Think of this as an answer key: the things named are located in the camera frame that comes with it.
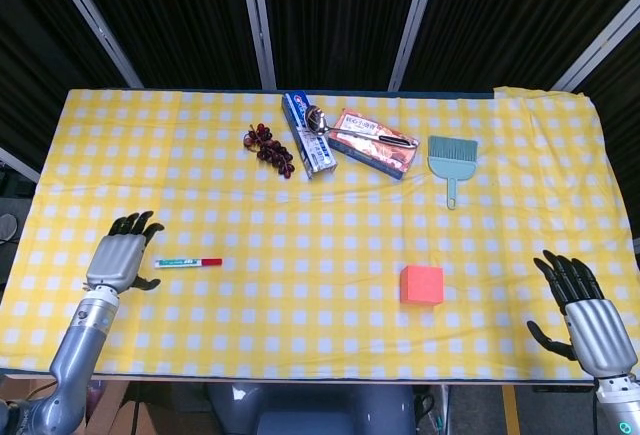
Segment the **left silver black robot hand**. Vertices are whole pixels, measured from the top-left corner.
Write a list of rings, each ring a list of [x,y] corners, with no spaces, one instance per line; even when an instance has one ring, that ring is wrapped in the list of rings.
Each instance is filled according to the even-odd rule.
[[[147,280],[139,275],[147,245],[154,235],[164,230],[159,222],[148,224],[154,212],[134,212],[117,218],[100,240],[86,273],[84,289],[108,287],[117,294],[131,288],[151,291],[158,287],[158,278]]]

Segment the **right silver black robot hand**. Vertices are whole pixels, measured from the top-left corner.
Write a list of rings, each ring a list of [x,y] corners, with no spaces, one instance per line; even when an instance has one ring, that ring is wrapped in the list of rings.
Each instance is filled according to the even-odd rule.
[[[533,320],[531,336],[545,350],[579,363],[595,379],[628,377],[638,363],[624,322],[604,293],[592,270],[577,258],[542,251],[534,265],[544,275],[564,319],[569,340],[547,336]]]

